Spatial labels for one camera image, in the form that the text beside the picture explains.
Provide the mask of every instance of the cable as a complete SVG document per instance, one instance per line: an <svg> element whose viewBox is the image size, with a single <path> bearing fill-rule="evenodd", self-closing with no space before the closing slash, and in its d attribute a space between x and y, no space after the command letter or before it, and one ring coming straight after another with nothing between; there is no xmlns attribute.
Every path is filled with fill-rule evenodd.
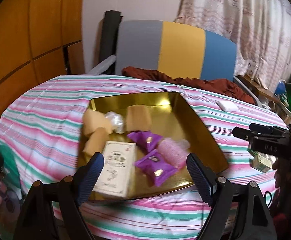
<svg viewBox="0 0 291 240"><path fill-rule="evenodd" d="M269 202L269 204L268 204L268 207L271 205L271 202L272 202L272 194L271 194L271 192L269 192L269 191L266 191L265 193L264 193L264 200L265 200L265 202L266 202L266 195L267 194L269 194L270 195L270 202Z"/></svg>

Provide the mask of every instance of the blue yellow gray backrest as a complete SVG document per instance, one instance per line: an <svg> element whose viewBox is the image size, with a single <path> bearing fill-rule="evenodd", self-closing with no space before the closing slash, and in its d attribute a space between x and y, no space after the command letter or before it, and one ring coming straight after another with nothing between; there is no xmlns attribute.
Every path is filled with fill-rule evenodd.
<svg viewBox="0 0 291 240"><path fill-rule="evenodd" d="M236 45L218 34L189 25L136 20L122 22L116 75L127 66L171 76L233 79Z"/></svg>

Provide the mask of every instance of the blue gripper pad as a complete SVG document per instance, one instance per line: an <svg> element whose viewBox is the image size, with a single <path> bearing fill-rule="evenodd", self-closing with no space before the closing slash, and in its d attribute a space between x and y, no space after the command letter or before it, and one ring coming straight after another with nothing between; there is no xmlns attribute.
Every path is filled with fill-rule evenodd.
<svg viewBox="0 0 291 240"><path fill-rule="evenodd" d="M198 189L203 202L209 206L213 204L213 194L216 192L216 175L204 166L196 154L190 153L186 159L186 167Z"/></svg>
<svg viewBox="0 0 291 240"><path fill-rule="evenodd" d="M80 167L74 174L76 201L79 206L88 201L91 191L103 169L103 164L103 155L95 153L87 165Z"/></svg>

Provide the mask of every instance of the yellow sponge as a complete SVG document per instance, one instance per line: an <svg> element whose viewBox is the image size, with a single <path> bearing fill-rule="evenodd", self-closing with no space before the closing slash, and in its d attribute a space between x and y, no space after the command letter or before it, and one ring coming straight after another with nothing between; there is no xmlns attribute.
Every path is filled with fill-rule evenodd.
<svg viewBox="0 0 291 240"><path fill-rule="evenodd" d="M97 128L103 127L108 134L112 133L112 124L105 118L105 115L99 111L93 111L92 109L87 109L83 116L83 133L86 137L95 132Z"/></svg>
<svg viewBox="0 0 291 240"><path fill-rule="evenodd" d="M127 107L126 130L149 131L151 129L151 116L145 105Z"/></svg>
<svg viewBox="0 0 291 240"><path fill-rule="evenodd" d="M103 127L99 127L86 142L83 152L89 157L92 157L96 152L102 153L103 148L108 140L109 135L106 129L104 129Z"/></svg>

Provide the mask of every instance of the red cloth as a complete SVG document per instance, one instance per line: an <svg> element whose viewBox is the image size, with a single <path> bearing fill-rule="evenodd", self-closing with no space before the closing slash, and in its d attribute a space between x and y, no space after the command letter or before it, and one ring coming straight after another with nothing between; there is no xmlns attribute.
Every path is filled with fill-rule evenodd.
<svg viewBox="0 0 291 240"><path fill-rule="evenodd" d="M288 228L289 228L289 221L285 214L280 213L273 217L273 223L275 227L275 231L277 232L278 239L284 239L287 235Z"/></svg>
<svg viewBox="0 0 291 240"><path fill-rule="evenodd" d="M126 67L122 70L122 75L127 77L134 77L142 80L156 80L163 81L175 85L184 85L192 88L199 88L202 90L218 93L228 97L236 98L238 100L254 105L254 100L247 95L237 84L222 78L211 81L201 80L198 78L175 78L167 76L157 70L141 69L135 67Z"/></svg>

